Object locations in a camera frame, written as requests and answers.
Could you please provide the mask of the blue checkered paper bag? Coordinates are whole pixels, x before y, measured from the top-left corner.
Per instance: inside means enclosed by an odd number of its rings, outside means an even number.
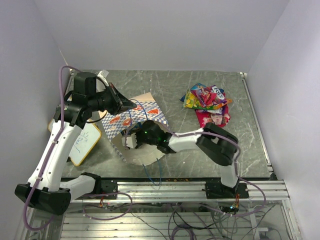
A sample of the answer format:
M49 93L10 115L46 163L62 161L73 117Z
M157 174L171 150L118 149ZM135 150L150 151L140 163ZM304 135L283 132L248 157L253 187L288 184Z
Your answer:
M114 151L126 164L146 166L158 162L165 154L154 145L144 144L139 148L125 149L122 137L131 135L140 130L142 124L151 120L158 124L162 130L168 127L168 121L151 93L136 96L132 101L136 108L127 110L118 115L107 113L101 123Z

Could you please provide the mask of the red chips bag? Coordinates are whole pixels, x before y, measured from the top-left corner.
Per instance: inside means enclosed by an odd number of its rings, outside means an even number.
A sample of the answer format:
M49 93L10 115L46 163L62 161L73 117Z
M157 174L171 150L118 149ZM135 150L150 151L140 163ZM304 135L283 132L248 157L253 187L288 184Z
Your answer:
M231 116L228 105L223 106L223 109L223 115L195 112L200 127L203 128L207 123L213 123L220 128L225 127L229 123Z

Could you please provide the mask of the blue snack bag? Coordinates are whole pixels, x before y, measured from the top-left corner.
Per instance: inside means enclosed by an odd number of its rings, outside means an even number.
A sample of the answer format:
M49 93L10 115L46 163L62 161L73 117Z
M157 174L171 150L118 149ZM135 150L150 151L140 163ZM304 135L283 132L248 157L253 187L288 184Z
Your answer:
M202 89L205 88L206 85L201 84L201 83L197 83L194 86L192 86L190 89L188 89L189 91L193 91L193 90L198 90L198 89ZM183 102L185 100L186 94L184 94L181 98L180 101Z

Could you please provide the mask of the magenta candy packet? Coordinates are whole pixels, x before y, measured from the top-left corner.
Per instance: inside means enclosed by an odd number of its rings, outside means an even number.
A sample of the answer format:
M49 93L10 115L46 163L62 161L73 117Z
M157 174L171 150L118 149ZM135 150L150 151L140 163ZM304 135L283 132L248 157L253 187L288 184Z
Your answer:
M200 87L191 90L191 92L196 96L199 102L198 105L205 109L215 110L229 103L216 85Z

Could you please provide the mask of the purple snack packet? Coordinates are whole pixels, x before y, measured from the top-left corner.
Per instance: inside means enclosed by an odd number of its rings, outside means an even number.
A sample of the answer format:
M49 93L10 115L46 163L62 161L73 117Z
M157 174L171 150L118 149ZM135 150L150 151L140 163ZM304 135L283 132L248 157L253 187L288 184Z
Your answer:
M210 114L216 114L216 115L223 115L224 114L224 108L220 107L217 109L211 109L211 108L200 108L195 110L196 113L210 113Z

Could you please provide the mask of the orange snack packet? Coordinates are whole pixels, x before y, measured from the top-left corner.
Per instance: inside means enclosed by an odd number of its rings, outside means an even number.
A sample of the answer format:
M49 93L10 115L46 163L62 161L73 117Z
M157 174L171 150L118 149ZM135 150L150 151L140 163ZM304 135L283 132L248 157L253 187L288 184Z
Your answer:
M225 101L223 101L223 102L221 103L221 105L222 105L222 106L225 106L225 105L228 105L228 104L230 104L230 103L232 103L232 102L233 102L232 99L226 98Z

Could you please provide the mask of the green yellow candy packet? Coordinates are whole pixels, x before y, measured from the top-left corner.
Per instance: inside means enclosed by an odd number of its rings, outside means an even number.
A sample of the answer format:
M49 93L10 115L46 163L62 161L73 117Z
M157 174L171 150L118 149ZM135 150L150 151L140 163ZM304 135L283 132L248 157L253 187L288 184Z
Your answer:
M183 107L189 109L199 109L201 107L198 98L191 92L190 89L188 89L185 94Z

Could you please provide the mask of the small red snack packet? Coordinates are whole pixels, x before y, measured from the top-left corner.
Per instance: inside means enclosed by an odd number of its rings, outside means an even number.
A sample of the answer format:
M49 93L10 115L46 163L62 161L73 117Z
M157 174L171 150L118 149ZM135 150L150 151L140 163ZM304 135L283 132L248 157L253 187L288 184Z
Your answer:
M201 90L199 92L199 102L202 107L212 106L217 94L212 91Z

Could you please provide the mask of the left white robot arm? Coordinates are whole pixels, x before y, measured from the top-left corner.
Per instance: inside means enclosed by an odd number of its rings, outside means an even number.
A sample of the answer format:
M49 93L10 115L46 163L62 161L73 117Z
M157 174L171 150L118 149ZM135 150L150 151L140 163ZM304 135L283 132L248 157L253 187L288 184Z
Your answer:
M68 182L61 181L74 143L94 112L116 116L136 107L112 83L97 91L97 81L101 80L92 72L78 72L74 76L73 89L56 108L51 136L39 164L28 181L15 188L15 195L26 208L61 216L74 199L83 195L96 199L101 195L102 180L96 174L84 172Z

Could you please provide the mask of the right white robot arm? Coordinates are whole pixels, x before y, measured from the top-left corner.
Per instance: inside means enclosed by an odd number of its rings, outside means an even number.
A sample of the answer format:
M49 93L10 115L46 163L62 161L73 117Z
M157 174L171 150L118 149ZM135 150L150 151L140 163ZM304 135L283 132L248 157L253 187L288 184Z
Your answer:
M238 170L236 159L240 155L238 139L226 130L209 122L204 127L185 133L165 132L147 120L135 133L137 146L155 146L164 154L175 154L185 150L201 150L219 167L220 192L226 198L238 192Z

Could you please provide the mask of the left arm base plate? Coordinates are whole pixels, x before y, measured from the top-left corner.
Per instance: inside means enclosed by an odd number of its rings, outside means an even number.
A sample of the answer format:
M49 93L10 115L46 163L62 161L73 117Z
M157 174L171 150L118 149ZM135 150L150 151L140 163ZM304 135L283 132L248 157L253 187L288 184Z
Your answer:
M98 180L93 191L84 194L84 197L89 198L104 198L107 200L115 200L117 198L118 185L113 180Z

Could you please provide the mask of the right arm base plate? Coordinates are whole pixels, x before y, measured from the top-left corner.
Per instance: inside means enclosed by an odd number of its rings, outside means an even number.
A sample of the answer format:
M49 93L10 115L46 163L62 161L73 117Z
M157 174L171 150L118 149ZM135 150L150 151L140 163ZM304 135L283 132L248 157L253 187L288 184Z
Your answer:
M227 187L221 183L220 180L206 182L202 189L206 194L207 199L248 199L249 192L246 183L239 180L236 182L235 187Z

